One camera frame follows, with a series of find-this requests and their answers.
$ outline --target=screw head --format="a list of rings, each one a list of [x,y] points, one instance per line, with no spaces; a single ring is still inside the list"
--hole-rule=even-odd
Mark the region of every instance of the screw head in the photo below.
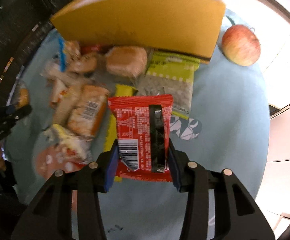
[[[64,174],[64,171],[62,171],[62,170],[57,170],[57,171],[55,171],[55,173],[54,173],[54,175],[55,175],[56,177],[61,177],[63,174]]]
[[[230,176],[230,175],[232,175],[232,170],[224,169],[224,174],[227,175],[227,176]]]
[[[88,167],[89,167],[90,169],[96,169],[96,168],[98,167],[98,164],[97,164],[97,162],[92,162],[92,163],[90,163],[90,164],[88,165]]]
[[[187,163],[189,168],[197,168],[197,163],[196,162],[189,162]]]

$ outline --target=apple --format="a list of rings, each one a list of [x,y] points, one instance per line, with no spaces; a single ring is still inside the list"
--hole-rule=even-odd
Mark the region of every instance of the apple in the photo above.
[[[222,51],[232,62],[250,66],[259,59],[260,43],[248,27],[233,25],[223,35]]]

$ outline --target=barcode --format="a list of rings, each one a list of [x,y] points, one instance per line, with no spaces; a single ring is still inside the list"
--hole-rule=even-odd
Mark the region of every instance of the barcode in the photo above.
[[[98,111],[98,106],[99,105],[97,103],[88,101],[82,117],[88,120],[94,119]]]
[[[118,150],[119,155],[122,158],[122,162],[136,171],[140,168],[138,158],[138,140],[137,139],[119,139]]]

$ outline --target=table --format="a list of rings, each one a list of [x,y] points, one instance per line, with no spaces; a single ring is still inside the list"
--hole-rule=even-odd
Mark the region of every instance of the table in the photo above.
[[[226,10],[235,23],[244,23]],[[264,78],[257,63],[241,67],[229,62],[219,43],[231,25],[224,17],[218,43],[209,65],[201,64],[195,72],[190,117],[202,124],[199,135],[183,140],[171,139],[177,150],[187,153],[206,169],[230,168],[255,198],[263,176],[269,140],[269,108]],[[51,88],[40,76],[46,62],[58,50],[58,33],[50,32],[43,41],[22,79],[26,83],[33,112],[19,122],[6,141],[6,155],[13,163],[21,202],[29,203],[45,180],[35,167],[35,157],[48,146],[42,130],[52,120],[48,107]],[[110,112],[91,151],[95,158],[102,152]],[[208,239],[213,237],[214,206],[210,191]],[[110,192],[99,194],[101,214],[108,239],[179,239],[185,214],[187,193],[178,193],[172,183],[123,179]],[[73,214],[73,236],[77,236]]]

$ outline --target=blue tablecloth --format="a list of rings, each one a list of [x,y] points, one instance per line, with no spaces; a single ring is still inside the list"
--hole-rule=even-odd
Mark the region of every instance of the blue tablecloth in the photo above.
[[[244,23],[229,10],[226,15],[236,24]],[[219,41],[230,26],[224,17]],[[42,129],[49,126],[53,110],[48,106],[51,88],[46,86],[47,81],[40,72],[58,50],[57,37],[56,30],[51,31],[22,77],[29,89],[33,112],[14,127],[6,143],[21,202],[29,203],[44,183],[35,172],[34,159],[48,145]],[[109,111],[93,142],[95,157],[103,149],[108,117]],[[206,169],[232,169],[256,197],[269,139],[265,81],[258,64],[241,67],[229,62],[218,42],[209,65],[201,64],[195,72],[190,117],[199,120],[201,132],[189,141],[171,134],[175,148],[186,152],[190,160]],[[179,239],[187,193],[178,193],[172,183],[123,179],[121,183],[114,183],[109,193],[99,194],[99,201],[108,239]],[[212,191],[209,209],[208,239],[213,237],[215,222]],[[73,232],[77,237],[75,225]]]

